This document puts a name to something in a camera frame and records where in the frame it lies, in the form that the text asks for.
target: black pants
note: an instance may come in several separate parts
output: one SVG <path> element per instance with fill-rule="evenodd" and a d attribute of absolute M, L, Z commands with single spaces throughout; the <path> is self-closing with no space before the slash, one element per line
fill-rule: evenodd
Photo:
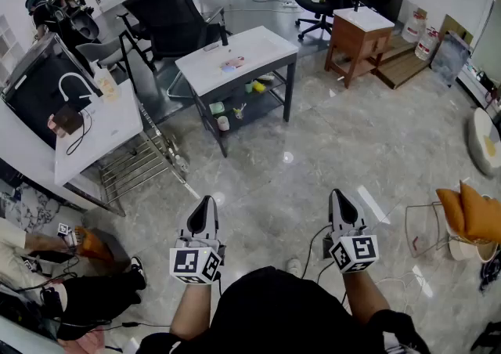
<path fill-rule="evenodd" d="M 77 340 L 88 331 L 119 316 L 132 304 L 139 304 L 137 290 L 144 290 L 145 281 L 135 270 L 115 276 L 78 277 L 63 282 L 68 303 L 57 332 L 61 340 Z"/>

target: person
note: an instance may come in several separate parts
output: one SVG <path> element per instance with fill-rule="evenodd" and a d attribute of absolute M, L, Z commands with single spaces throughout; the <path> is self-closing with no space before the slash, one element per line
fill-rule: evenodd
<path fill-rule="evenodd" d="M 137 354 L 170 352 L 429 353 L 411 318 L 393 312 L 366 271 L 343 274 L 351 316 L 332 295 L 301 277 L 266 267 L 222 294 L 212 324 L 211 285 L 186 285 L 169 334 L 151 334 Z"/>
<path fill-rule="evenodd" d="M 31 272 L 19 250 L 68 252 L 68 241 L 26 233 L 0 218 L 0 282 L 38 304 L 46 318 L 60 319 L 56 322 L 60 340 L 77 340 L 141 302 L 137 291 L 146 288 L 146 275 L 137 257 L 132 258 L 131 270 L 126 273 L 75 277 L 62 283 L 54 280 L 39 287 L 49 279 Z"/>
<path fill-rule="evenodd" d="M 40 41 L 44 37 L 45 27 L 47 27 L 49 31 L 57 33 L 63 40 L 64 45 L 66 45 L 68 50 L 73 53 L 83 68 L 85 68 L 90 74 L 93 74 L 86 58 L 79 51 L 77 51 L 77 46 L 89 43 L 89 40 L 80 35 L 80 33 L 74 31 L 71 28 L 69 21 L 64 20 L 57 22 L 56 19 L 52 18 L 52 14 L 45 4 L 46 1 L 47 0 L 26 0 L 24 4 L 30 13 L 30 16 L 33 16 L 33 22 L 35 28 L 37 29 L 38 40 Z"/>

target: cup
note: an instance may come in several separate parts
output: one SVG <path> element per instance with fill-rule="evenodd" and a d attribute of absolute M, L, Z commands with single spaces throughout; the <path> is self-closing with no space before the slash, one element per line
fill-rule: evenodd
<path fill-rule="evenodd" d="M 226 116 L 218 117 L 218 127 L 222 132 L 227 132 L 229 130 L 229 121 Z"/>

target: bottle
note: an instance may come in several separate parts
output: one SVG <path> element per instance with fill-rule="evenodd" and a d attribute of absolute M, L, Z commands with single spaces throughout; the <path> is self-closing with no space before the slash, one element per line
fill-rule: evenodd
<path fill-rule="evenodd" d="M 120 96 L 120 89 L 108 69 L 99 67 L 97 60 L 91 63 L 94 71 L 94 81 L 103 93 L 106 102 L 113 102 Z"/>
<path fill-rule="evenodd" d="M 175 163 L 179 166 L 181 170 L 183 170 L 185 173 L 189 173 L 189 165 L 188 162 L 184 157 L 181 157 L 179 155 L 175 156 Z"/>

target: wooden nightstand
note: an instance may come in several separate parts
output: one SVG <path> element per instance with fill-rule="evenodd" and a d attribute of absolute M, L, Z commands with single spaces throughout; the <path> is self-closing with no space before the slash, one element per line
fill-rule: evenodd
<path fill-rule="evenodd" d="M 367 7 L 334 10 L 334 23 L 330 37 L 325 70 L 344 76 L 348 88 L 352 78 L 372 71 L 379 65 L 391 37 L 394 24 Z M 339 60 L 340 53 L 347 56 Z M 377 55 L 375 64 L 368 58 Z"/>

